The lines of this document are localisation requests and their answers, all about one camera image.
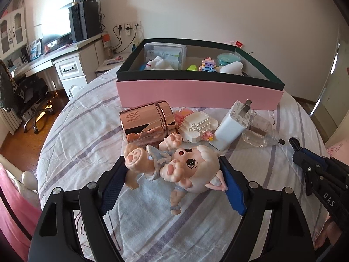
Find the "red sticker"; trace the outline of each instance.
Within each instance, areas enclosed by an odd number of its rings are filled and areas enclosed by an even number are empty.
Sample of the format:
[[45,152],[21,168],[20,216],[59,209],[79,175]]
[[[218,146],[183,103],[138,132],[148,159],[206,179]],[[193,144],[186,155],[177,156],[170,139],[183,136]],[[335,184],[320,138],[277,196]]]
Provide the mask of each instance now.
[[236,46],[236,47],[239,47],[239,48],[241,48],[242,45],[243,45],[243,44],[242,44],[240,41],[237,41],[237,42],[235,43],[235,46]]

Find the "plastic container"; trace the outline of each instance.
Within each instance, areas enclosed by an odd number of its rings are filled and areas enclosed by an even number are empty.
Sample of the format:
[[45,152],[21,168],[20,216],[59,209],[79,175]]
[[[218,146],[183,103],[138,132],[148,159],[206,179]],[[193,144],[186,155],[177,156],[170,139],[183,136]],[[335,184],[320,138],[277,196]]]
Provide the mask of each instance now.
[[174,70],[185,70],[187,47],[182,44],[151,42],[144,45],[144,60],[149,62],[157,56],[170,62]]
[[217,61],[219,66],[225,66],[230,63],[233,63],[235,61],[241,61],[241,58],[239,56],[236,56],[235,54],[232,53],[223,53],[218,55]]
[[248,129],[242,133],[242,139],[257,148],[285,144],[279,133],[272,128],[272,124],[258,115],[252,116]]

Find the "white phone charger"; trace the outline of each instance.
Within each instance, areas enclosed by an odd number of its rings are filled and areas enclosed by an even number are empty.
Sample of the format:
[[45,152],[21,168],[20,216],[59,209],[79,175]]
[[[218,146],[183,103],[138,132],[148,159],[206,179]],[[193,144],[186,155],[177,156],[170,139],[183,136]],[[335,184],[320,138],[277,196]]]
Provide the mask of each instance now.
[[214,133],[214,138],[210,141],[212,146],[224,151],[242,134],[250,121],[251,103],[250,100],[245,103],[238,100],[235,102]]

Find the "chair backrest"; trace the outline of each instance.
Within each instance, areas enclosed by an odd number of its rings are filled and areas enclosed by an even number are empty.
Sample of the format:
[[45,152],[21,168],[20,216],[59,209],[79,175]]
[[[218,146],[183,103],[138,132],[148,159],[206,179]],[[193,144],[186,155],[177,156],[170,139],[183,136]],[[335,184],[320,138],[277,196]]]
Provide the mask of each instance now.
[[15,95],[17,84],[10,75],[6,65],[0,60],[0,107],[17,108],[18,99]]

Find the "office chair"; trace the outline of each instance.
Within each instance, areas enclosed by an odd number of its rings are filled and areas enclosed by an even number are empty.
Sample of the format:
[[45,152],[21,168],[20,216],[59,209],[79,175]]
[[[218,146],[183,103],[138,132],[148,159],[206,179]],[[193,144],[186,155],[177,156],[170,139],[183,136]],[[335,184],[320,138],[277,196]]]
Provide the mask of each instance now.
[[11,112],[13,109],[20,119],[29,112],[31,116],[24,125],[24,133],[28,132],[27,126],[31,120],[33,120],[34,133],[39,133],[36,119],[43,111],[54,115],[52,108],[33,108],[35,104],[43,103],[47,94],[48,86],[36,75],[24,78],[19,84],[15,83],[6,65],[0,60],[0,107],[6,112]]

